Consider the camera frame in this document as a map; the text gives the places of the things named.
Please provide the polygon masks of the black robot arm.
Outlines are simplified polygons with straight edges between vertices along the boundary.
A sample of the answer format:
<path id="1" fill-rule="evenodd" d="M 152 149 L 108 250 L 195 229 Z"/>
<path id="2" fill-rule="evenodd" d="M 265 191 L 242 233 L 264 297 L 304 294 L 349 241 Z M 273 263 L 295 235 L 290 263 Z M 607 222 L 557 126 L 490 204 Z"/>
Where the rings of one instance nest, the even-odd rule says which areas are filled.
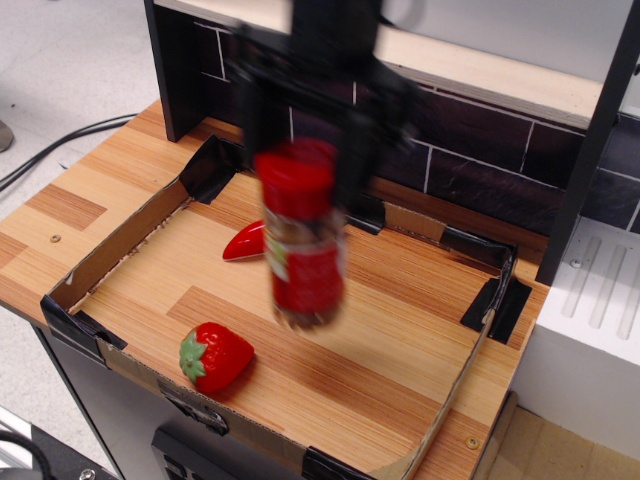
<path id="1" fill-rule="evenodd" d="M 232 31 L 247 160 L 287 136 L 290 107 L 340 131 L 334 204 L 351 212 L 385 148 L 403 145 L 419 91 L 374 54 L 379 1 L 296 1 L 290 30 Z"/>

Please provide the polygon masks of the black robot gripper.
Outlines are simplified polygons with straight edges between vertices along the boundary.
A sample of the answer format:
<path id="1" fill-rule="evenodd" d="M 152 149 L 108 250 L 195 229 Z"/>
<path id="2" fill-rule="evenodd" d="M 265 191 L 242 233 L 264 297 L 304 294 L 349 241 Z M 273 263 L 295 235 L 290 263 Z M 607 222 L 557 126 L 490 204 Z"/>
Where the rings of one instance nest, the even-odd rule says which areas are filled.
<path id="1" fill-rule="evenodd" d="M 333 203 L 350 213 L 381 154 L 403 148 L 416 85 L 377 58 L 378 19 L 295 19 L 289 32 L 242 23 L 231 63 L 246 164 L 290 139 L 289 109 L 337 129 Z"/>

